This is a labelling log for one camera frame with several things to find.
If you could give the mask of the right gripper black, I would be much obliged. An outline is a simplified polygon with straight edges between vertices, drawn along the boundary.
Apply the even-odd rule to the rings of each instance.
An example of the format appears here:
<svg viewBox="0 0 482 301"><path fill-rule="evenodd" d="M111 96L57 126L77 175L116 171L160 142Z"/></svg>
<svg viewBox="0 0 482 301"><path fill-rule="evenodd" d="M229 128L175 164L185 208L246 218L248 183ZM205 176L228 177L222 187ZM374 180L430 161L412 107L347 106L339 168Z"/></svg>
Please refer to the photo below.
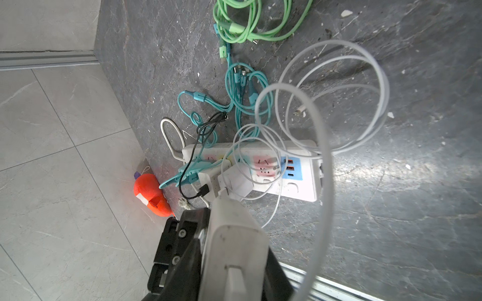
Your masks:
<svg viewBox="0 0 482 301"><path fill-rule="evenodd" d="M202 278L203 242L210 209L186 210L180 219L168 218L148 280L144 300L197 300ZM263 300L288 301L294 289L269 249Z"/></svg>

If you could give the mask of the white 66W charger with cable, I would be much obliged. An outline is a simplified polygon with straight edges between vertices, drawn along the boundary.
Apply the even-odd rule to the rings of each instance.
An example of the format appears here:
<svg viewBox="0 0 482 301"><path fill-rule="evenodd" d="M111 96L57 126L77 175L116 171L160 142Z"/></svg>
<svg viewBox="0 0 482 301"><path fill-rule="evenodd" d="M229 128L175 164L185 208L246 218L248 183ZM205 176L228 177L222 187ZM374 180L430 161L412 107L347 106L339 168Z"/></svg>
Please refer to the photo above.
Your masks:
<svg viewBox="0 0 482 301"><path fill-rule="evenodd" d="M251 137L246 134L246 132L250 129L258 129L260 133L263 134L266 138L262 139L260 137ZM265 144L272 152L274 153L274 157L276 159L277 165L273 167L275 171L276 177L273 180L268 180L268 182L257 182L252 179L251 170L253 171L261 171L261 169L256 169L251 166L250 163L246 163L243 161L242 157L242 143L243 142L252 142L253 140L257 140L263 144ZM260 184L260 185L268 185L269 187L267 190L260 196L255 198L249 198L249 200L256 200L264 195L266 195L269 190L275 185L279 183L279 194L277 198L277 203L274 208L271 217L266 221L261 228L265 228L273 219L278 209L281 193L282 193L282 177L287 170L287 162L289 160L289 156L287 155L286 145L282 140L281 136L272 128L268 127L267 125L263 124L247 124L239 129L233 138L233 143L229 147L228 151L224 155L221 163L221 167L223 168L224 160L228 158L228 156L232 154L234 158L235 167L240 171L241 175L248 180L248 182L252 184Z"/></svg>

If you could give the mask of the white multicolour power strip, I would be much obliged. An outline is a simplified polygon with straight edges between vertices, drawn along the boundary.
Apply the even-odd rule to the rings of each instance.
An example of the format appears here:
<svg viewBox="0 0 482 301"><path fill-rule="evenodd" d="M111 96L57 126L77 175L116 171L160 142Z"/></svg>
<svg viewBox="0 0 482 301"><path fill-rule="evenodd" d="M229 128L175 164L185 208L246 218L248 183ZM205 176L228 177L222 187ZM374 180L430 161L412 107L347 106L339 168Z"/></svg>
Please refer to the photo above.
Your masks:
<svg viewBox="0 0 482 301"><path fill-rule="evenodd" d="M233 167L249 168L255 191L315 202L321 193L320 163L293 142L286 141L284 145L289 154L281 154L280 161L272 149L259 141L243 143L241 150L227 159Z"/></svg>

